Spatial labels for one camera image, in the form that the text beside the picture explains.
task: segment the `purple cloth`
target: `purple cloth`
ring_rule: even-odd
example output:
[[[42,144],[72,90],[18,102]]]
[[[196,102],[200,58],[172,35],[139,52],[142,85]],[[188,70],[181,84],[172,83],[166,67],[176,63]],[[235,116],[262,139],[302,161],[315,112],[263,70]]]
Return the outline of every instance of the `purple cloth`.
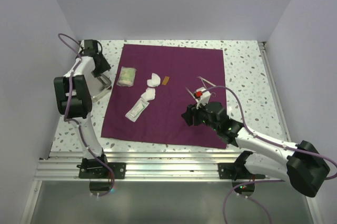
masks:
[[[121,67],[136,68],[132,87],[118,86]],[[151,74],[170,77],[166,86],[156,87],[156,96],[136,122],[125,117],[147,88]],[[195,145],[226,148],[209,127],[189,127],[181,114],[195,100],[191,92],[202,87],[201,76],[216,85],[225,85],[222,50],[183,47],[124,45],[111,98],[104,117],[102,137],[160,144]],[[216,98],[226,105],[225,91],[216,91]]]

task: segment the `gray wall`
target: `gray wall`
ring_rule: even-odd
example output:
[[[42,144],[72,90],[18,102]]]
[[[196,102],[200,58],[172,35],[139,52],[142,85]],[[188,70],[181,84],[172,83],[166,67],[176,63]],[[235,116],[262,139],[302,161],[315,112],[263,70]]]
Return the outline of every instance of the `gray wall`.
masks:
[[[291,0],[267,43],[293,141],[337,160],[337,0]],[[325,223],[337,223],[337,181],[317,195]]]
[[[267,40],[290,0],[58,0],[80,38]]]
[[[19,223],[35,168],[58,120],[53,78],[74,56],[56,0],[0,0],[0,223]]]

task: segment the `orange tag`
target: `orange tag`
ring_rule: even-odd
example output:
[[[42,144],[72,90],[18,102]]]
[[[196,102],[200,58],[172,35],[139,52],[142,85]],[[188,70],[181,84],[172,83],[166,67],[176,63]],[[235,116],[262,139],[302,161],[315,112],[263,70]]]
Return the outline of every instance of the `orange tag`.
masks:
[[[168,80],[170,79],[170,77],[165,76],[162,85],[166,86],[167,82],[169,82]]]

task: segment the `speckled white tabletop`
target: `speckled white tabletop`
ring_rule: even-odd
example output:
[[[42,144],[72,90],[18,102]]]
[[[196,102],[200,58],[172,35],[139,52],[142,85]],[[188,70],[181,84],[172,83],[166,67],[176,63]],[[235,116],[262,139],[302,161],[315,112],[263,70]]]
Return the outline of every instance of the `speckled white tabletop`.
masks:
[[[237,93],[247,124],[253,129],[278,139],[284,139],[276,107],[273,101],[269,82],[264,69],[257,41],[234,40],[101,40],[103,54],[111,65],[105,74],[114,83],[121,52],[124,44],[177,46],[190,48],[222,49],[224,55],[225,78],[227,87]],[[213,149],[197,146],[152,144],[146,142],[123,141],[102,138],[101,130],[111,93],[93,104],[92,122],[98,141],[104,151],[112,152],[221,152],[224,149]],[[227,94],[229,116],[240,120],[241,115],[237,102]],[[60,117],[55,133],[52,152],[81,151],[71,124],[63,122]]]

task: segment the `plastic packet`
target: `plastic packet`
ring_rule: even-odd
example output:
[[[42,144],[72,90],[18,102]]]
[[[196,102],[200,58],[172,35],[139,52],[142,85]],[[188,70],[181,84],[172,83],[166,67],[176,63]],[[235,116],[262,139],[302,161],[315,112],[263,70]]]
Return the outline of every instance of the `plastic packet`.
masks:
[[[120,77],[118,78],[118,86],[133,86],[136,76],[135,68],[122,67]]]
[[[143,98],[140,98],[131,108],[131,110],[127,112],[125,117],[130,121],[135,122],[148,105],[149,103],[147,101],[145,101]]]

